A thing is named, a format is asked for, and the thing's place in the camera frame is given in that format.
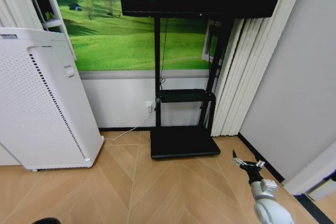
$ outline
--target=ventilation slot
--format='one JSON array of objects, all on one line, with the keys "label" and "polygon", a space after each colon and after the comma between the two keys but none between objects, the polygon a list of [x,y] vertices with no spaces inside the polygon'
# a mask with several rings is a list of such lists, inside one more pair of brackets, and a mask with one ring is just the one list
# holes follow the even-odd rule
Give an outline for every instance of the ventilation slot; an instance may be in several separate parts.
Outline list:
[{"label": "ventilation slot", "polygon": [[29,56],[30,56],[30,58],[31,58],[31,60],[32,60],[32,63],[34,64],[34,66],[35,66],[35,68],[36,68],[36,71],[37,71],[38,74],[40,75],[40,77],[41,77],[41,79],[42,79],[42,82],[43,82],[44,86],[46,87],[46,89],[47,89],[47,91],[48,91],[48,93],[49,93],[49,95],[50,95],[52,101],[54,102],[54,104],[55,104],[55,106],[56,106],[56,109],[58,110],[60,116],[62,117],[62,119],[63,119],[63,121],[64,121],[64,123],[65,123],[65,125],[66,125],[66,127],[67,127],[67,129],[68,129],[68,131],[69,131],[69,133],[70,133],[70,135],[71,135],[71,137],[72,137],[72,139],[73,139],[74,142],[76,143],[76,145],[77,145],[77,147],[78,147],[80,153],[82,154],[83,158],[86,159],[86,158],[85,158],[85,155],[84,155],[84,153],[83,153],[83,151],[82,151],[82,149],[80,148],[80,146],[79,146],[79,144],[78,144],[78,142],[77,142],[77,140],[76,140],[75,135],[73,134],[73,132],[72,132],[72,130],[71,130],[71,128],[70,128],[70,126],[69,126],[67,120],[65,119],[65,117],[64,117],[64,115],[63,115],[63,113],[62,113],[62,110],[60,109],[60,107],[59,107],[59,105],[58,105],[58,103],[57,103],[57,101],[56,101],[56,99],[55,99],[55,97],[54,97],[52,91],[50,90],[50,88],[49,88],[49,86],[48,86],[48,84],[47,84],[47,81],[45,80],[45,78],[44,78],[44,76],[43,76],[43,74],[42,74],[42,72],[41,72],[39,66],[37,65],[37,63],[36,63],[36,61],[35,61],[33,55],[32,55],[32,54],[29,54]]}]

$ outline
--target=gray wall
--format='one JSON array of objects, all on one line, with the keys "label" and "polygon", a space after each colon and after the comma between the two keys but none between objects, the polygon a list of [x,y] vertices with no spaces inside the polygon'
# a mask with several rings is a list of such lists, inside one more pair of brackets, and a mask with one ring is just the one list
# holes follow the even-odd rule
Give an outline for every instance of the gray wall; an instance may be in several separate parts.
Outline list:
[{"label": "gray wall", "polygon": [[336,140],[336,0],[297,0],[240,132],[285,179]]}]

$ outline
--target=door frame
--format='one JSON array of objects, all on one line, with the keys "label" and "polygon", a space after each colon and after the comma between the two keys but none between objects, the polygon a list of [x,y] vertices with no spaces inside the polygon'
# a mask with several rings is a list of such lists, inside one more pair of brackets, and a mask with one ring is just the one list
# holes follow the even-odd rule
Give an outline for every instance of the door frame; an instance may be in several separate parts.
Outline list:
[{"label": "door frame", "polygon": [[318,182],[335,171],[336,141],[326,148],[317,158],[308,164],[301,172],[284,183],[284,188],[292,195],[307,192]]}]

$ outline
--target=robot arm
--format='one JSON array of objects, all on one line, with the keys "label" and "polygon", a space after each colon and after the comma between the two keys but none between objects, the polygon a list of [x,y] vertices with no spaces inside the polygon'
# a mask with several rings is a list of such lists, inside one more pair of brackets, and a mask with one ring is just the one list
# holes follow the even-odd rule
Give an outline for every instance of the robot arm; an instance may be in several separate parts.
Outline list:
[{"label": "robot arm", "polygon": [[273,180],[263,179],[259,174],[265,162],[243,161],[237,157],[235,151],[233,151],[233,161],[247,172],[248,182],[256,202],[254,210],[260,222],[262,224],[294,224],[290,213],[276,201],[277,184]]}]

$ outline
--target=wall outlet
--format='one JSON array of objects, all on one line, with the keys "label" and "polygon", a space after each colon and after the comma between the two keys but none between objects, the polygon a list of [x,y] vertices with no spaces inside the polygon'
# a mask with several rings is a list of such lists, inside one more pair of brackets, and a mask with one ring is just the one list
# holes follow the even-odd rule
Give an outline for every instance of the wall outlet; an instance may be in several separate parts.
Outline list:
[{"label": "wall outlet", "polygon": [[146,101],[145,106],[148,112],[152,112],[152,105],[153,105],[152,101]]}]

